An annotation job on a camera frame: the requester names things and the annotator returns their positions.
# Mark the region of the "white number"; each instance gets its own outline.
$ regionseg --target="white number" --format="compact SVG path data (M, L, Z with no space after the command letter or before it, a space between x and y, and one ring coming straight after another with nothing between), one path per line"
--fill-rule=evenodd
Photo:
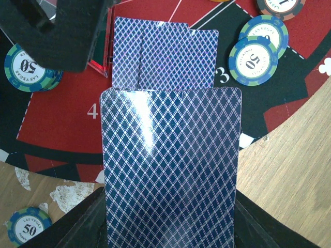
M93 115L93 119L97 118L97 115L99 115L99 114L97 113L97 104L96 103L92 105L92 107L87 112L87 115Z
M218 74L218 70L220 70L222 72L222 74L220 76L225 76L226 81L223 81L223 80L220 81L222 84L225 84L227 81L230 80L230 76L225 73L225 70L223 67L217 68L215 74Z

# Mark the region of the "blue poker chip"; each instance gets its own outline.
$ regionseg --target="blue poker chip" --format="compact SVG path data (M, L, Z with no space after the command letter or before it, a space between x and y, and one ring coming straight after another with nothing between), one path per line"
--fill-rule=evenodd
M56 71L39 66L16 44L6 55L5 74L16 89L36 92L44 89L54 80Z
M245 24L239 34L239 40L249 36L263 36L269 39L277 49L280 58L288 44L289 33L285 24L272 15L260 15Z
M231 50L229 70L239 83L257 86L265 83L275 73L278 54L270 40L262 36L241 39Z
M41 209L29 207L15 212L7 230L10 241L19 247L52 225L50 217Z

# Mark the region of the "casino chip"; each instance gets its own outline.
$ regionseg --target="casino chip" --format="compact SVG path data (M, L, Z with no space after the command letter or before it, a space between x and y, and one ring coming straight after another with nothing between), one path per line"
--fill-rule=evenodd
M25 92L44 91L53 86L59 72L39 66L21 47L14 45L6 55L5 74L8 81Z
M306 0L257 0L262 14L270 14L286 21L297 16Z
M62 77L63 71L58 71L55 75L55 79L48 86L46 86L44 89L41 89L40 91L48 91L54 89L60 83Z
M275 46L262 36L241 39L229 56L230 74L239 83L257 86L269 80L278 65Z
M277 49L280 58L289 43L289 33L285 24L272 15L260 15L251 19L240 31L239 40L248 36L263 36L269 39Z
M20 246L52 225L49 216L39 208L29 207L15 212L7 229L10 241Z

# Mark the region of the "white club symbol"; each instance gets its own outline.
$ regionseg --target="white club symbol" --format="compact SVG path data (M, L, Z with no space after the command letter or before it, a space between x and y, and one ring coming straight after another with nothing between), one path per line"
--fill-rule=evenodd
M319 66L319 72L321 74L326 73L326 75L331 76L331 58L326 58L324 60L324 65Z

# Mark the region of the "wood grain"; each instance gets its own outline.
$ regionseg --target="wood grain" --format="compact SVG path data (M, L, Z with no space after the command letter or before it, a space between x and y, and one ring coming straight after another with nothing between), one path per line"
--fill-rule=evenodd
M280 222L324 248L331 247L331 79L292 117L239 153L237 188ZM61 179L29 174L31 191L14 167L0 162L0 224L27 206L48 203L57 221L64 213L50 197ZM0 244L12 247L0 225Z

